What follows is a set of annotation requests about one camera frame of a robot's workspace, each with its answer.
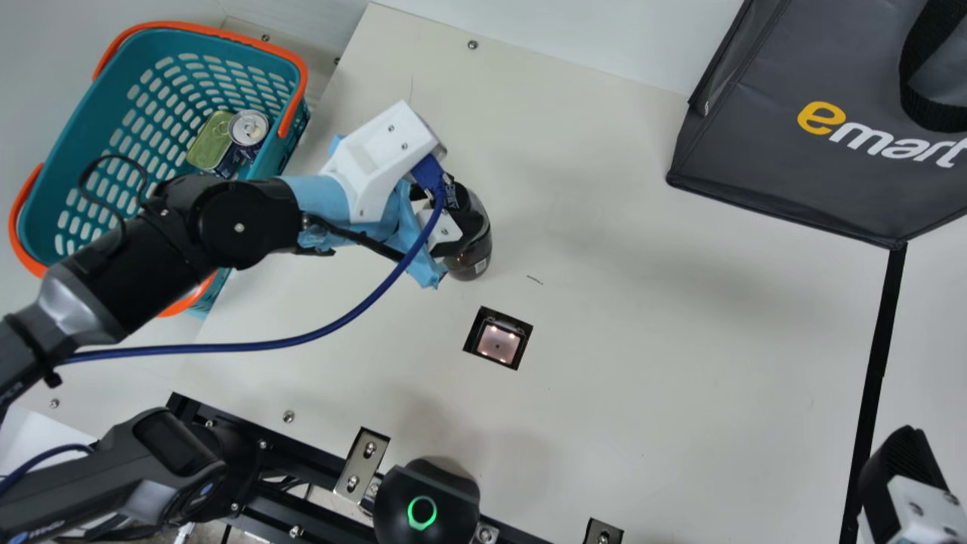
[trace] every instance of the basket handle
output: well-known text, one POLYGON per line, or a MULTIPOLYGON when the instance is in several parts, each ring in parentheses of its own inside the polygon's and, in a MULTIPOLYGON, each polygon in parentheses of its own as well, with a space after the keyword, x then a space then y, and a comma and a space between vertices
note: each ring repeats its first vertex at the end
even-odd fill
MULTIPOLYGON (((47 267, 40 264, 33 257, 30 257, 30 254, 27 253, 27 250, 23 247, 23 244, 20 242, 20 236, 16 231, 16 219, 20 216, 20 211, 23 209, 23 205, 27 202, 30 192, 34 189, 34 183, 37 181, 37 177, 41 175, 42 169, 44 169, 44 163, 40 163, 36 168, 34 168, 34 171, 30 174, 30 177, 27 178, 27 182, 23 184, 23 187, 20 188, 20 192, 16 195, 16 198, 14 199, 14 206, 10 210, 10 217, 7 218, 7 234, 10 236, 10 245, 14 248, 16 257, 20 259, 20 263, 23 264, 24 268, 38 278, 44 276, 44 272, 47 271, 47 267)), ((207 290, 212 284, 217 274, 218 272, 209 276, 204 282, 201 283, 200 286, 196 287, 191 294, 167 307, 164 312, 161 312, 158 314, 158 316, 174 316, 176 314, 181 314, 190 308, 192 304, 197 302, 198 299, 205 294, 205 290, 207 290)))
POLYGON ((204 26, 201 24, 194 24, 190 22, 182 22, 176 20, 157 20, 152 22, 144 22, 137 24, 128 30, 125 30, 118 35, 117 38, 111 42, 111 45, 104 52, 101 57, 101 62, 98 63, 98 67, 94 69, 94 76, 91 78, 97 79, 101 74, 101 71, 107 66, 114 53, 121 48, 121 44, 124 40, 129 38, 135 32, 140 32, 141 30, 148 30, 152 28, 173 28, 176 30, 184 30, 186 32, 194 32, 195 34, 204 34, 206 36, 215 36, 216 38, 222 38, 224 40, 231 40, 232 42, 238 42, 239 44, 251 45, 256 49, 262 49, 267 53, 274 54, 275 56, 282 57, 283 59, 296 65, 299 69, 299 87, 296 89, 295 93, 289 98, 289 105, 285 109, 285 114, 282 115, 282 122, 278 125, 278 137, 285 139, 289 134, 289 128, 292 126, 292 121, 295 119, 296 111, 299 109, 299 104, 302 102, 303 95, 306 94, 306 84, 308 83, 308 69, 306 68, 306 63, 303 59, 293 53, 288 49, 279 47, 278 45, 267 44, 261 40, 256 40, 255 38, 249 38, 248 36, 243 36, 241 34, 235 34, 234 32, 227 32, 221 30, 220 28, 212 28, 211 26, 204 26))

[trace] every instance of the plastic shopping basket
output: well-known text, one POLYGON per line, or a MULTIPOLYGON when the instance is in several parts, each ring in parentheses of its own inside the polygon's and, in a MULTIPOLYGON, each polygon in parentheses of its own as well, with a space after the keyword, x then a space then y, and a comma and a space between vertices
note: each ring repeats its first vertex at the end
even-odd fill
MULTIPOLYGON (((40 277, 46 268, 90 243, 117 221, 77 191, 77 178, 94 159, 125 155, 149 172, 148 191, 195 173, 186 161, 198 129, 216 109, 257 109, 272 130, 239 179, 266 178, 285 168, 308 122, 305 63, 276 45, 197 24, 139 24, 104 53, 94 82, 74 111, 46 163, 20 190, 8 223, 20 262, 40 277)), ((125 217, 137 214, 134 168, 105 160, 85 182, 125 217)), ((220 271, 165 310, 207 311, 224 282, 220 271)))

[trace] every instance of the white tabletop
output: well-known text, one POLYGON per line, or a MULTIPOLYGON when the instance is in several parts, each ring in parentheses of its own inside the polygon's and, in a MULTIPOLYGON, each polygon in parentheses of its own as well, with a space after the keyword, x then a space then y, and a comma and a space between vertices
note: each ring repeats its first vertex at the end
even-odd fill
POLYGON ((883 380, 873 449, 911 425, 927 440, 947 485, 967 498, 967 221, 910 243, 883 380))
MULTIPOLYGON (((668 187, 682 96, 377 6, 287 172, 401 98, 486 206, 487 273, 404 277, 319 342, 190 357, 176 389, 339 455, 387 434, 383 469, 449 457, 484 514, 555 542, 589 517, 629 542, 835 541, 887 253, 668 187), (518 372, 461 351, 481 305, 534 325, 518 372)), ((198 341, 305 332, 391 268, 270 257, 198 341)))

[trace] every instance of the blue cable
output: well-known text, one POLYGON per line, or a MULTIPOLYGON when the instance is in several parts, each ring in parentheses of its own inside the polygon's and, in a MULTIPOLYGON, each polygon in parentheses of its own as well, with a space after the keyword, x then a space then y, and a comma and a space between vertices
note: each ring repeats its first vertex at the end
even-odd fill
POLYGON ((93 449, 91 449, 89 446, 85 446, 84 444, 64 444, 62 446, 48 449, 44 453, 41 453, 30 461, 20 465, 13 472, 11 472, 10 475, 4 478, 3 481, 0 482, 0 497, 3 497, 5 493, 10 491, 10 488, 13 487, 16 481, 22 478, 23 475, 30 471, 31 468, 36 467, 40 463, 43 463, 55 455, 60 455, 69 451, 81 451, 88 455, 94 453, 93 449))
MULTIPOLYGON (((417 176, 417 180, 421 181, 422 176, 417 176)), ((435 180, 441 180, 442 177, 436 176, 435 180)), ((306 342, 311 342, 313 340, 318 340, 328 334, 338 331, 340 328, 346 326, 353 319, 359 317, 363 312, 365 312, 374 302, 379 300, 379 297, 383 296, 383 293, 390 288, 390 286, 399 279, 399 276, 409 267, 413 259, 419 254, 420 250, 423 248, 426 240, 429 238, 433 228, 436 227, 437 220, 440 219, 440 214, 443 212, 444 200, 446 200, 446 194, 444 193, 444 188, 442 186, 442 181, 436 182, 432 188, 434 194, 436 195, 436 202, 433 206, 433 214, 429 218, 429 222, 426 223, 424 229, 420 232, 420 236, 417 237, 417 241, 413 243, 410 247, 410 251, 406 253, 403 260, 399 262, 393 272, 383 280, 383 283, 379 285, 363 302, 359 303, 355 308, 347 312, 344 316, 336 319, 328 325, 309 331, 308 333, 301 334, 299 336, 292 336, 289 338, 281 338, 278 340, 268 340, 264 342, 241 342, 236 344, 174 344, 171 346, 147 346, 143 348, 116 348, 116 349, 97 349, 93 351, 84 351, 69 357, 64 361, 64 364, 73 363, 83 363, 86 361, 97 361, 102 359, 118 359, 123 357, 143 357, 147 355, 169 355, 174 353, 225 353, 230 351, 263 351, 266 349, 280 349, 280 348, 291 348, 293 346, 298 346, 299 344, 305 344, 306 342)))

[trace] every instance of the green light ring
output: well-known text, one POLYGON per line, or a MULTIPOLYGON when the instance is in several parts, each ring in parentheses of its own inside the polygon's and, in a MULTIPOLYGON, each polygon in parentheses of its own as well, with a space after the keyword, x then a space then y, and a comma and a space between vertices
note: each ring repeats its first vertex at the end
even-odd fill
POLYGON ((436 521, 436 501, 427 497, 426 495, 420 495, 419 497, 416 497, 415 499, 410 500, 410 505, 407 506, 406 508, 406 519, 410 522, 410 527, 416 530, 424 530, 427 527, 433 525, 433 522, 436 521), (426 499, 429 501, 430 506, 433 507, 433 515, 430 516, 429 519, 426 520, 425 522, 420 523, 415 519, 413 519, 413 506, 422 499, 426 499))

